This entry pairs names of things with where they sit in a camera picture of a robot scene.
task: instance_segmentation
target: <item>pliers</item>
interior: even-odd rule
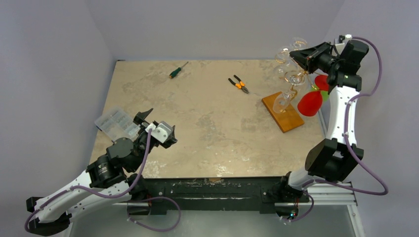
[[[240,78],[236,75],[234,75],[234,78],[239,80],[239,84],[235,83],[233,80],[231,80],[231,78],[229,78],[228,80],[237,88],[241,89],[244,93],[248,94],[249,90],[245,87],[245,84],[242,82],[242,80],[240,80]]]

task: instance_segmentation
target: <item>green screwdriver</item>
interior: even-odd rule
[[[185,64],[183,64],[183,66],[182,67],[180,67],[180,68],[177,68],[176,70],[174,70],[173,72],[171,72],[170,73],[170,75],[169,75],[169,77],[170,78],[173,78],[173,77],[175,77],[179,72],[180,72],[180,70],[182,70],[182,68],[183,67],[185,67],[185,65],[186,64],[188,64],[189,63],[189,61],[188,62],[186,62]]]

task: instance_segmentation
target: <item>tabletop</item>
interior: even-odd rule
[[[178,142],[154,148],[145,178],[281,176],[304,165],[323,138],[318,116],[283,133],[261,99],[289,88],[273,77],[275,60],[118,61],[104,110],[121,106],[132,117],[154,108],[148,122],[176,125]],[[227,79],[240,77],[245,94]],[[301,93],[292,101],[296,107]],[[106,153],[111,140],[97,132],[90,163]]]

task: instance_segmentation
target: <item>gray wall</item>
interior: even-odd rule
[[[0,3],[2,237],[85,169],[115,63],[83,0],[24,2]]]
[[[419,233],[418,9],[416,0],[346,0],[325,37],[365,37],[377,45],[383,60],[380,87],[373,97],[360,99],[356,111],[355,133],[358,146],[365,149],[364,161],[390,189],[384,197],[356,195],[368,237]],[[362,90],[369,92],[378,74],[372,48],[361,66]],[[356,188],[382,190],[362,168],[352,174]]]
[[[343,0],[87,0],[117,59],[272,58],[323,40]]]

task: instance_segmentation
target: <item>wooden block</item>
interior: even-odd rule
[[[277,114],[273,111],[273,105],[275,102],[275,99],[278,95],[280,95],[282,92],[278,92],[275,94],[272,94],[270,96],[267,96],[262,99],[262,103],[266,106],[269,113],[279,126],[282,132],[288,132],[296,127],[299,127],[304,124],[304,120],[300,117],[300,115],[295,111],[294,107],[290,104],[285,109],[285,112]]]

